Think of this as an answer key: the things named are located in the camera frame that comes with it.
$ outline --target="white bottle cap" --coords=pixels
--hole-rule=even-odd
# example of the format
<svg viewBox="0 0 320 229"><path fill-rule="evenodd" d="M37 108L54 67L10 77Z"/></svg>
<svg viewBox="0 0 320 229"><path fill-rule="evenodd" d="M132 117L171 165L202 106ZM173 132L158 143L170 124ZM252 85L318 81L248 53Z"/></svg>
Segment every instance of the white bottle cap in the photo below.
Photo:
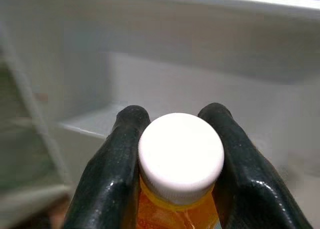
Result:
<svg viewBox="0 0 320 229"><path fill-rule="evenodd" d="M140 138L138 154L147 187L179 206L201 199L224 164L224 149L216 131L201 118L185 113L154 120Z"/></svg>

